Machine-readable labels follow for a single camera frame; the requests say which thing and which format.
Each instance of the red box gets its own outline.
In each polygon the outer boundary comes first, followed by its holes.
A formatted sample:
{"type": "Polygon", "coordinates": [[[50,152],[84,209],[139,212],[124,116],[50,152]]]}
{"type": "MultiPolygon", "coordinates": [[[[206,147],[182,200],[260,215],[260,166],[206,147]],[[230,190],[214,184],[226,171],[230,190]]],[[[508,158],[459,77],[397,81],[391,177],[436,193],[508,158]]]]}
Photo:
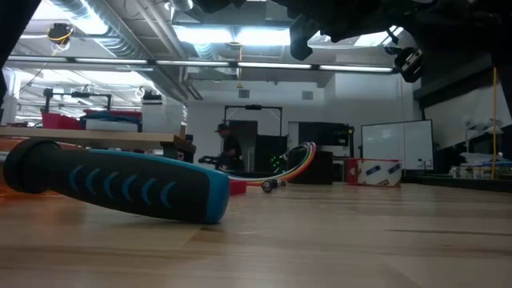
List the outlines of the red box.
{"type": "Polygon", "coordinates": [[[42,128],[83,130],[79,120],[55,113],[44,113],[42,115],[42,128]]]}
{"type": "Polygon", "coordinates": [[[230,180],[230,196],[245,195],[247,192],[247,182],[230,180]]]}

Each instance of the door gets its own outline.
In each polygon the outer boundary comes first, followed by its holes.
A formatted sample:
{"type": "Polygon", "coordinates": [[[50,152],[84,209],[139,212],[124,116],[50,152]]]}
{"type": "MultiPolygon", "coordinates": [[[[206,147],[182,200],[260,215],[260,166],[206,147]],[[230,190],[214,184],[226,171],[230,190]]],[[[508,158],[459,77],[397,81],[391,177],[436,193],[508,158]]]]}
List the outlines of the door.
{"type": "Polygon", "coordinates": [[[258,136],[257,121],[229,121],[231,134],[240,142],[245,172],[254,171],[254,149],[258,136]]]}

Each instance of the box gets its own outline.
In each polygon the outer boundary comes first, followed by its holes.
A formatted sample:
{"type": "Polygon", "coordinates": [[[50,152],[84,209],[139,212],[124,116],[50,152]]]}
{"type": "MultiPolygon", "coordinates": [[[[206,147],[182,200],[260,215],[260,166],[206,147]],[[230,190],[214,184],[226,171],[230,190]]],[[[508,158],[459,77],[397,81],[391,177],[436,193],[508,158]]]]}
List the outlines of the box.
{"type": "Polygon", "coordinates": [[[142,102],[142,132],[180,135],[184,120],[183,105],[142,102]]]}
{"type": "Polygon", "coordinates": [[[402,182],[400,160],[346,160],[347,182],[350,185],[398,187],[402,182]]]}

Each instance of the fluorescent light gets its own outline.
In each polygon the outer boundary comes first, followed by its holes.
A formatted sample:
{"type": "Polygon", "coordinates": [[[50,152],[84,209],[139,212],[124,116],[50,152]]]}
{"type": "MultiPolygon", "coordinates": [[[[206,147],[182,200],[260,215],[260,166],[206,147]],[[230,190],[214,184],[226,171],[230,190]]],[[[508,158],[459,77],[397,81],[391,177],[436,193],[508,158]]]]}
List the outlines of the fluorescent light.
{"type": "Polygon", "coordinates": [[[41,116],[16,116],[16,119],[20,120],[42,120],[41,116]]]}
{"type": "Polygon", "coordinates": [[[20,62],[67,62],[64,57],[51,57],[51,56],[16,56],[11,55],[7,61],[20,61],[20,62]]]}
{"type": "Polygon", "coordinates": [[[242,28],[236,42],[248,46],[281,46],[290,44],[289,29],[242,28]]]}
{"type": "Polygon", "coordinates": [[[152,72],[154,71],[153,67],[116,67],[116,70],[119,71],[143,71],[143,72],[152,72]]]}
{"type": "Polygon", "coordinates": [[[112,109],[139,110],[139,109],[141,109],[142,107],[138,107],[138,106],[112,106],[111,108],[112,108],[112,109]]]}
{"type": "Polygon", "coordinates": [[[178,39],[190,44],[229,43],[233,35],[227,28],[185,28],[174,26],[178,39]]]}
{"type": "Polygon", "coordinates": [[[310,70],[310,64],[285,64],[285,63],[260,63],[260,62],[239,62],[238,67],[246,68],[279,68],[279,69],[304,69],[310,70]]]}
{"type": "Polygon", "coordinates": [[[93,105],[93,103],[92,103],[92,102],[89,102],[89,101],[87,101],[87,100],[85,100],[85,99],[79,98],[78,100],[79,100],[80,102],[82,102],[82,103],[86,104],[86,105],[89,105],[89,106],[92,106],[92,105],[93,105]]]}
{"type": "Polygon", "coordinates": [[[63,95],[62,100],[66,103],[73,103],[73,104],[78,103],[78,99],[71,97],[71,95],[63,95]]]}
{"type": "Polygon", "coordinates": [[[105,83],[110,86],[144,86],[148,83],[147,79],[137,72],[113,72],[113,71],[82,71],[82,75],[96,83],[105,83]]]}
{"type": "MultiPolygon", "coordinates": [[[[391,32],[398,36],[402,31],[403,28],[398,28],[396,26],[390,27],[391,32]]],[[[354,46],[378,46],[380,44],[383,44],[386,38],[388,38],[389,35],[386,31],[373,33],[373,34],[366,34],[359,37],[359,39],[356,41],[354,46]]]]}
{"type": "Polygon", "coordinates": [[[103,22],[103,20],[96,14],[96,12],[90,7],[88,1],[80,0],[80,16],[77,16],[73,11],[67,9],[61,9],[57,7],[70,22],[82,30],[86,34],[105,34],[109,27],[103,22]]]}
{"type": "MultiPolygon", "coordinates": [[[[393,35],[394,35],[394,36],[399,36],[401,32],[403,32],[403,28],[399,27],[399,28],[397,28],[397,29],[393,32],[393,35]]],[[[383,44],[383,45],[388,45],[388,44],[390,44],[390,43],[391,43],[391,40],[392,40],[392,39],[391,39],[391,37],[388,35],[388,36],[387,36],[387,38],[386,38],[386,40],[384,40],[384,42],[383,42],[382,44],[383,44]]]]}
{"type": "Polygon", "coordinates": [[[118,58],[76,58],[76,62],[78,63],[89,63],[89,64],[119,64],[119,65],[147,65],[147,60],[137,60],[137,59],[118,59],[118,58]]]}
{"type": "Polygon", "coordinates": [[[369,73],[391,73],[393,68],[388,67],[366,67],[366,66],[334,66],[320,65],[319,70],[324,71],[345,71],[345,72],[369,72],[369,73]]]}
{"type": "Polygon", "coordinates": [[[159,65],[171,65],[171,66],[196,66],[196,67],[228,67],[229,62],[218,62],[218,61],[182,61],[182,60],[157,60],[159,65]]]}

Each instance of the blue and black handle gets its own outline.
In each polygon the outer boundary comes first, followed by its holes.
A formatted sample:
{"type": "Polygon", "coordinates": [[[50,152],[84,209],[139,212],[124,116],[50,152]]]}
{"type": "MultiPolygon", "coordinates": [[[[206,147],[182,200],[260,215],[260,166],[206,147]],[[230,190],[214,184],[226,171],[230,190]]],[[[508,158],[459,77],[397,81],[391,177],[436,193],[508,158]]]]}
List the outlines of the blue and black handle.
{"type": "Polygon", "coordinates": [[[53,190],[106,208],[213,224],[229,199],[226,174],[168,158],[112,150],[64,150],[50,140],[19,143],[4,162],[19,192],[53,190]]]}

